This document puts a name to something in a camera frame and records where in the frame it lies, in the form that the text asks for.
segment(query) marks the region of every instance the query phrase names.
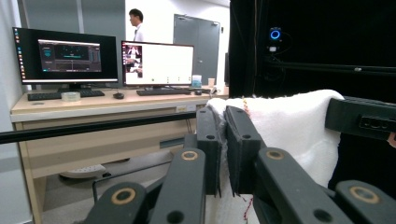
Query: small white object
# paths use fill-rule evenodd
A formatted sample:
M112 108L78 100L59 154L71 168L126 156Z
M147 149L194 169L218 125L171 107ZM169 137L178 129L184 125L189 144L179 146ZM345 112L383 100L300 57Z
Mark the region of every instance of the small white object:
M213 88L215 86L215 81L216 79L213 77L210 77L207 79L207 85L209 88Z
M77 91L69 91L62 93L62 101L65 102L75 102L81 99L81 95Z
M106 172L106 168L103 165L87 166L84 168L66 171L59 175L69 178L91 178L98 175L102 175Z
M187 107L185 105L178 105L176 107L176 112L180 113L180 112L186 112L187 111Z
M276 51L276 47L270 47L269 50L270 50L270 52L275 52Z
M202 76L201 75L192 75L192 86L194 88L202 87Z

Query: black rod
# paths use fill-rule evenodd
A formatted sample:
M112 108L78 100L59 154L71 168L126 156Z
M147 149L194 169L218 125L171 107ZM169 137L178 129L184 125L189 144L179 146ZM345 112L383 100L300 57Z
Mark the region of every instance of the black rod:
M0 133L0 144L50 138L77 133L99 132L104 130L127 128L181 119L194 119L195 117L196 112L186 112L169 115L149 116L136 119L115 119L84 124L72 124L58 127L4 132Z
M357 74L375 74L375 75L396 75L396 67L377 67L361 65L341 65L341 64L323 64L323 63L284 63L284 62L266 62L269 67L281 67L300 70L319 70L329 72L349 72Z

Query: blue light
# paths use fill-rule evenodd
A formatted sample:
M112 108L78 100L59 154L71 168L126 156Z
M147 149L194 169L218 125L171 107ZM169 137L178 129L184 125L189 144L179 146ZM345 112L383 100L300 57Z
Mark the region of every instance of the blue light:
M274 40L280 38L280 32L279 31L272 31L271 32L271 38L274 39Z

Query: white cloth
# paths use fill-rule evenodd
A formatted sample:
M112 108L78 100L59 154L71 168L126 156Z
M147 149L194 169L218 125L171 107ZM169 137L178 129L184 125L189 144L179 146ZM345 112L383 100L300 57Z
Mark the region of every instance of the white cloth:
M143 22L138 24L136 27L136 32L134 33L134 41L147 41L145 37L145 26L143 25Z
M331 98L344 99L338 92L330 90L274 99L246 98L250 119L265 144L288 151L318 184L326 188L338 160L340 142L340 133L324 126ZM223 112L227 105L244 109L242 99L215 98L207 103L223 122L220 133L224 133ZM220 175L222 198L206 197L205 223L246 223L246 217L249 224L259 223L252 205L248 209L251 195L232 197L225 160L227 147L224 145Z

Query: monitor screen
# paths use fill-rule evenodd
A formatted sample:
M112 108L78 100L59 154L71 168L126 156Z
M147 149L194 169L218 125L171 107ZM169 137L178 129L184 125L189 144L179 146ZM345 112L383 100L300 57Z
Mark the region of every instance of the monitor screen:
M12 29L23 85L118 82L115 36Z
M121 41L124 86L190 85L194 47Z

